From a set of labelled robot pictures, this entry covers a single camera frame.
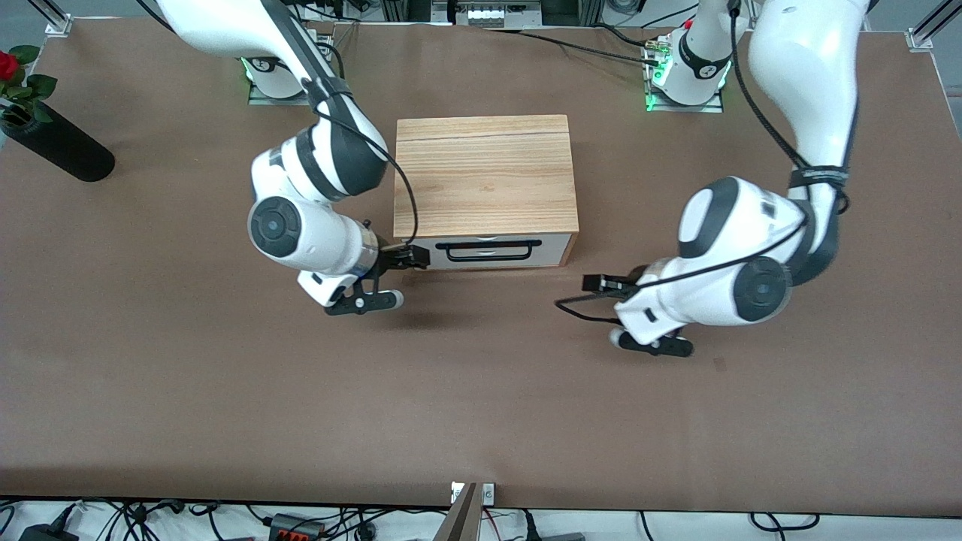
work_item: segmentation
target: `wooden box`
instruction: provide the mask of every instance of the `wooden box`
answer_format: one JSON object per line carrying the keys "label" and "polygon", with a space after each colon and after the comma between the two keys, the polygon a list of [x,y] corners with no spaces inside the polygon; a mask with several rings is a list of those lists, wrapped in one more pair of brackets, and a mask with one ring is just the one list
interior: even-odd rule
{"label": "wooden box", "polygon": [[[568,118],[476,116],[397,122],[397,162],[418,205],[414,244],[433,270],[564,265],[578,234]],[[394,176],[394,236],[411,236]]]}

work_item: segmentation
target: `drawer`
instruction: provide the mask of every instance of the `drawer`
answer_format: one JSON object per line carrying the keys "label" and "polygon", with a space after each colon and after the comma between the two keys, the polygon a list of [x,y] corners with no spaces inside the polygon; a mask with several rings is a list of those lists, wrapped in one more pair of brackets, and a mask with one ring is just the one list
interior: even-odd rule
{"label": "drawer", "polygon": [[431,250],[429,270],[552,267],[561,265],[571,233],[428,237],[415,245]]}

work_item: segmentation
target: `black drawer handle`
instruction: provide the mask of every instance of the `black drawer handle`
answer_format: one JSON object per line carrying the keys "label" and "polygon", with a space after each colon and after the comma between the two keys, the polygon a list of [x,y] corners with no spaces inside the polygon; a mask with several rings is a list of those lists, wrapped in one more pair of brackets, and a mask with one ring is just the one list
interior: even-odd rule
{"label": "black drawer handle", "polygon": [[[532,241],[499,241],[487,243],[437,243],[434,245],[438,250],[444,250],[447,259],[454,263],[478,263],[481,261],[524,261],[531,257],[535,246],[542,244],[538,239]],[[489,248],[528,248],[528,251],[515,255],[451,255],[451,250],[476,250]]]}

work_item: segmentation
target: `wood grain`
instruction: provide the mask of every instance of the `wood grain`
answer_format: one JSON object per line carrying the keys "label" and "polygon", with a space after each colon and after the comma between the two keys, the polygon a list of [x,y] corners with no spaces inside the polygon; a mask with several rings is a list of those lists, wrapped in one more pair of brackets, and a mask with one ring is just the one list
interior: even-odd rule
{"label": "wood grain", "polygon": [[[418,203],[419,236],[578,230],[564,115],[401,119],[396,158]],[[394,235],[413,226],[396,174]]]}

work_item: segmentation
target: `brown table surface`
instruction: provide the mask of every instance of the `brown table surface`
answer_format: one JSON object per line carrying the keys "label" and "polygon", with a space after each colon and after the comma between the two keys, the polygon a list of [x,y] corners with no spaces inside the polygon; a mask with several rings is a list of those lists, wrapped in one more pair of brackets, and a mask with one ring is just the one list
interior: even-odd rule
{"label": "brown table surface", "polygon": [[[675,254],[718,177],[784,191],[734,84],[722,115],[650,114],[636,65],[520,36],[342,47],[391,146],[403,117],[568,115],[570,264],[389,274],[403,309],[327,317],[245,230],[251,159],[308,110],[247,106],[236,62],[149,19],[79,20],[39,70],[118,165],[89,185],[0,153],[0,493],[445,504],[483,479],[502,506],[960,514],[962,144],[928,55],[863,36],[838,260],[770,322],[686,329],[679,360],[551,301]],[[391,185],[339,208],[389,234]]]}

